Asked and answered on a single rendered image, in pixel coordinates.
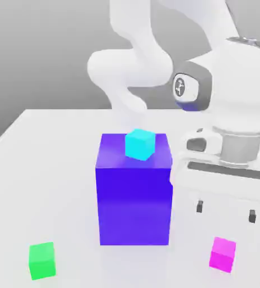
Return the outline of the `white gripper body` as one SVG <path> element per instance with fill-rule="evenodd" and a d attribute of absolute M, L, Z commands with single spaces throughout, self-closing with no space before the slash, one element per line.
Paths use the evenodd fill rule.
<path fill-rule="evenodd" d="M 260 152 L 249 164 L 230 164 L 203 152 L 179 152 L 173 157 L 171 184 L 193 191 L 260 202 Z"/>

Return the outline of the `small magenta cube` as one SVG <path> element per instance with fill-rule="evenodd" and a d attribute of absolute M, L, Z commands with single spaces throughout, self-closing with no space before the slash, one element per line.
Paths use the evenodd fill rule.
<path fill-rule="evenodd" d="M 209 266 L 226 273 L 231 273 L 235 259 L 235 251 L 235 241 L 215 237 L 210 253 Z"/>

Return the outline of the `small cyan cube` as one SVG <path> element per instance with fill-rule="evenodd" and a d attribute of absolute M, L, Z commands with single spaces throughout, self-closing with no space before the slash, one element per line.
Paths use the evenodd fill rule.
<path fill-rule="evenodd" d="M 143 129 L 135 129 L 125 135 L 125 155 L 146 161 L 155 152 L 156 134 Z"/>

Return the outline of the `small green cube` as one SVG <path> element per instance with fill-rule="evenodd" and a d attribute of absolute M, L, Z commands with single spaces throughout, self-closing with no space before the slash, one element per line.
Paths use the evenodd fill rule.
<path fill-rule="evenodd" d="M 55 276 L 56 262 L 53 242 L 30 245 L 28 265 L 32 280 Z"/>

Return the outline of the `large blue box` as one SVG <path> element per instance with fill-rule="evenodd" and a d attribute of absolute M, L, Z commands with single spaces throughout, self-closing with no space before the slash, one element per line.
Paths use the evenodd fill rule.
<path fill-rule="evenodd" d="M 140 161 L 125 155 L 125 134 L 103 134 L 95 167 L 101 245 L 168 245 L 173 186 L 166 134 Z"/>

